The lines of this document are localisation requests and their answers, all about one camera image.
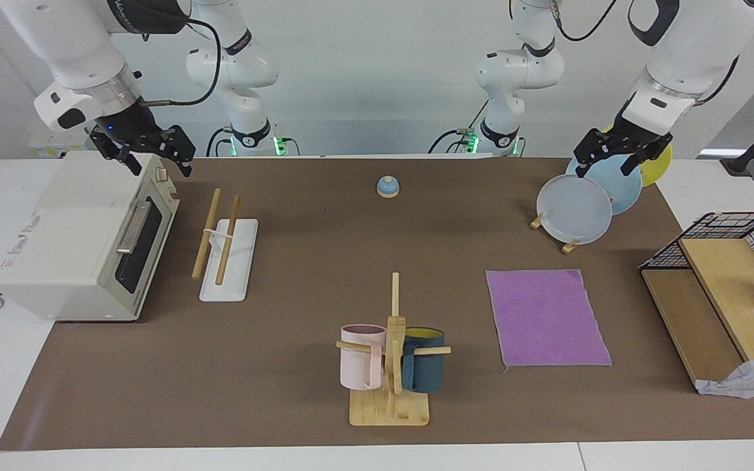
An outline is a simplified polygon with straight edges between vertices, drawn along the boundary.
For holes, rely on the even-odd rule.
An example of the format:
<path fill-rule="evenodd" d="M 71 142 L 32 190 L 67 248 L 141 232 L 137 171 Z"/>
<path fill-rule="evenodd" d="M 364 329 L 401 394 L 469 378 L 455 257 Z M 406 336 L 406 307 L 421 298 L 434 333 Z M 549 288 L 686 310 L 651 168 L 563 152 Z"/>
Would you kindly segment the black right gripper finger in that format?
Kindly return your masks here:
<path fill-rule="evenodd" d="M 122 146 L 117 147 L 116 143 L 105 132 L 99 131 L 98 128 L 93 128 L 89 133 L 89 137 L 98 152 L 101 153 L 102 158 L 108 161 L 118 161 L 126 166 L 135 176 L 141 174 L 143 167 L 141 167 L 137 158 L 132 155 L 128 143 L 123 143 Z"/>
<path fill-rule="evenodd" d="M 151 147 L 152 152 L 158 157 L 167 158 L 176 163 L 185 178 L 191 176 L 191 163 L 196 147 L 180 126 L 158 130 L 151 139 Z"/>

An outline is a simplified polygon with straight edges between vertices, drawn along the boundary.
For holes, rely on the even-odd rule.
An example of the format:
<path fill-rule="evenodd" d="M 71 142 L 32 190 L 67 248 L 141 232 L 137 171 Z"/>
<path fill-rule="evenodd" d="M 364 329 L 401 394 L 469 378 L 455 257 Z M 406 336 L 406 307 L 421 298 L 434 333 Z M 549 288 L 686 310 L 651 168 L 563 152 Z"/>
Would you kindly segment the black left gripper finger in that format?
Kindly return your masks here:
<path fill-rule="evenodd" d="M 628 176 L 639 169 L 641 176 L 663 176 L 672 163 L 673 136 L 662 136 L 657 141 L 638 147 L 620 167 L 620 172 Z"/>
<path fill-rule="evenodd" d="M 615 149 L 611 146 L 611 140 L 615 135 L 613 129 L 590 129 L 581 142 L 575 146 L 573 154 L 577 161 L 575 175 L 584 178 L 592 165 L 615 155 Z"/>

